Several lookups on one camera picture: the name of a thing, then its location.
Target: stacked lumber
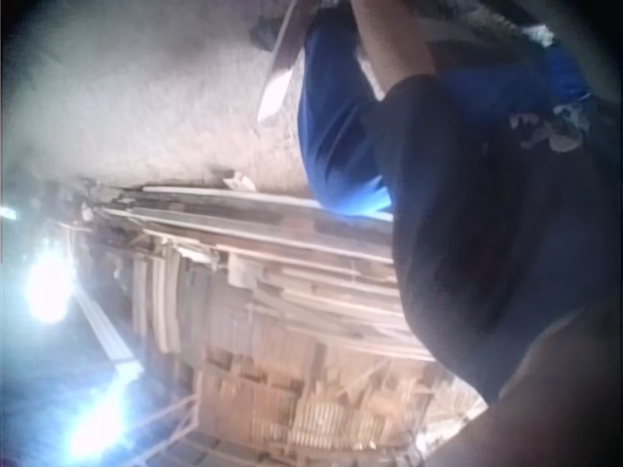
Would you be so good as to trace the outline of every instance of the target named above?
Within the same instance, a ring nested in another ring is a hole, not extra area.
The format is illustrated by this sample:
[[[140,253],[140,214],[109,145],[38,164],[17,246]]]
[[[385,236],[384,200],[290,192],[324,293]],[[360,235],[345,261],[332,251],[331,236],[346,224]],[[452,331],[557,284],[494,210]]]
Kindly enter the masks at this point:
[[[134,330],[201,374],[202,431],[297,465],[413,446],[446,374],[405,321],[390,216],[167,187],[95,212],[136,230]]]

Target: concrete floor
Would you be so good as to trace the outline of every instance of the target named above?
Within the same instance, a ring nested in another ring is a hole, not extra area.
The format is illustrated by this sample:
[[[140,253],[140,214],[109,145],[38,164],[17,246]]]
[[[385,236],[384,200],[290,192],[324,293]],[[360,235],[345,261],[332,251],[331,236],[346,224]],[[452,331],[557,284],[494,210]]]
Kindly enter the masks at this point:
[[[287,4],[47,2],[3,63],[16,78],[3,89],[5,168],[118,186],[209,184],[237,169],[261,190],[304,193],[300,69],[282,111],[254,120],[270,55],[248,29]]]

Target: bright light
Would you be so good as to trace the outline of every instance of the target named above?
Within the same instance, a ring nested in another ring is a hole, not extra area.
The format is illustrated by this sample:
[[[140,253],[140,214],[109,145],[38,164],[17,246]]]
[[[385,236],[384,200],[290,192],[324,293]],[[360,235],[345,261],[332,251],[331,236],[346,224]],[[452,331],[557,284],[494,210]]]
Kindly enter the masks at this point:
[[[43,254],[32,265],[26,283],[30,313],[43,323],[56,323],[67,314],[74,290],[74,271],[61,255]]]
[[[0,217],[4,217],[5,219],[9,219],[10,221],[15,221],[18,218],[18,214],[14,209],[11,209],[7,206],[0,206]]]
[[[70,441],[73,457],[98,456],[121,439],[124,433],[124,388],[122,381],[114,382],[78,424]]]

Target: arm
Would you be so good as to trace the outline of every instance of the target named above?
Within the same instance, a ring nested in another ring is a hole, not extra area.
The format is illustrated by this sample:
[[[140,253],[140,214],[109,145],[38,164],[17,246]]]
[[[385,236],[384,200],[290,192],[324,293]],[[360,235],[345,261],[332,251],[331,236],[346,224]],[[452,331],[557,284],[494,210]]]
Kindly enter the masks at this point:
[[[407,78],[436,75],[418,24],[401,0],[352,0],[363,47],[385,92]]]

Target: dirt ground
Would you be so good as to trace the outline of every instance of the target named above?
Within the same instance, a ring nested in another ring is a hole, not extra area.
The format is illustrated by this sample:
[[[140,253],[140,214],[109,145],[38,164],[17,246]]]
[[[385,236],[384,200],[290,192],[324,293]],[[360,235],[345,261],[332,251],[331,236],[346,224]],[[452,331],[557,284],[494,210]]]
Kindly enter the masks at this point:
[[[270,55],[248,30],[287,4],[47,2],[3,63],[13,77],[3,89],[5,168],[26,162],[46,178],[116,186],[210,184],[237,169],[261,190],[304,193],[301,69],[281,112],[255,123]]]

